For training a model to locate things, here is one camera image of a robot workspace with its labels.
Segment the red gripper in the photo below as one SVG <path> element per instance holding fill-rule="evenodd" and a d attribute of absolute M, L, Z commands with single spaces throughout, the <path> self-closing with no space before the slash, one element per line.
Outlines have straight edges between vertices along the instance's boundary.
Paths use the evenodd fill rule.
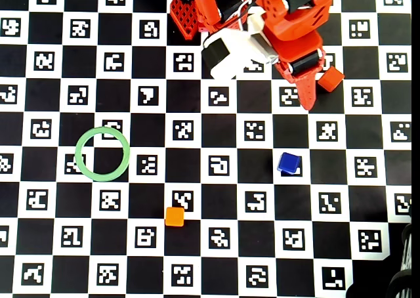
<path fill-rule="evenodd" d="M 295 84 L 301 106 L 311 110 L 316 101 L 316 74 L 324 65 L 325 51 L 317 29 L 322 17 L 268 17 L 266 37 L 279 56 L 277 71 Z"/>

